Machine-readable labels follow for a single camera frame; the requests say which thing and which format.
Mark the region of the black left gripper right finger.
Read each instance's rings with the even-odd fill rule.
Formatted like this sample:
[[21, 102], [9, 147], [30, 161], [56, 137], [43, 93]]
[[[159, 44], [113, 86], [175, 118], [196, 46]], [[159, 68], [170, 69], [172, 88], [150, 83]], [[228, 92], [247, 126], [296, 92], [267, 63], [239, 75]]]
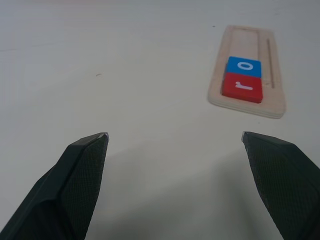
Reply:
[[245, 131], [259, 196], [284, 240], [320, 240], [320, 168], [295, 144]]

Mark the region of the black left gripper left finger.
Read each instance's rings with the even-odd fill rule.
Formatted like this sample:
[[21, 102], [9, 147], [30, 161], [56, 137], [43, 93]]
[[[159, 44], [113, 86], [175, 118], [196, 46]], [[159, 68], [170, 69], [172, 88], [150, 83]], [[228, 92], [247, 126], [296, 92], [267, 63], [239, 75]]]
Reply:
[[0, 240], [84, 240], [100, 193], [109, 135], [70, 144], [31, 188]]

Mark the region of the red letter tile r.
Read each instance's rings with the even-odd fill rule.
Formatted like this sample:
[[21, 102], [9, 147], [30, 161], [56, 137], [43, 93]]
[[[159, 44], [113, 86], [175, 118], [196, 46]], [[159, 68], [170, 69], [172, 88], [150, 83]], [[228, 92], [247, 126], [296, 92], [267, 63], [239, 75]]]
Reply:
[[260, 104], [263, 100], [262, 80], [254, 76], [227, 72], [221, 93], [225, 97]]

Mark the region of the blue letter tile o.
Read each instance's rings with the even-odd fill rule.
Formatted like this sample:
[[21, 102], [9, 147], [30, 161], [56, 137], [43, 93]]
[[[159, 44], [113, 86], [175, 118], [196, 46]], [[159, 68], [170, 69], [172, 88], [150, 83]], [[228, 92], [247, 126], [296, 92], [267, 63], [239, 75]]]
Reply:
[[260, 61], [254, 59], [230, 56], [226, 64], [225, 71], [227, 73], [261, 78], [262, 64]]

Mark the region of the wooden letter tray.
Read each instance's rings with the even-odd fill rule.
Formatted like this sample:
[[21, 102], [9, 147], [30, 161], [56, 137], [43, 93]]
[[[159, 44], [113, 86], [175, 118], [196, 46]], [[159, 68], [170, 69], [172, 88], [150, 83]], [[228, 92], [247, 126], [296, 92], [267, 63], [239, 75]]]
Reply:
[[[261, 63], [263, 99], [261, 103], [234, 99], [222, 94], [229, 57], [256, 60]], [[272, 119], [286, 111], [277, 44], [271, 30], [228, 25], [221, 39], [214, 71], [208, 88], [211, 104]]]

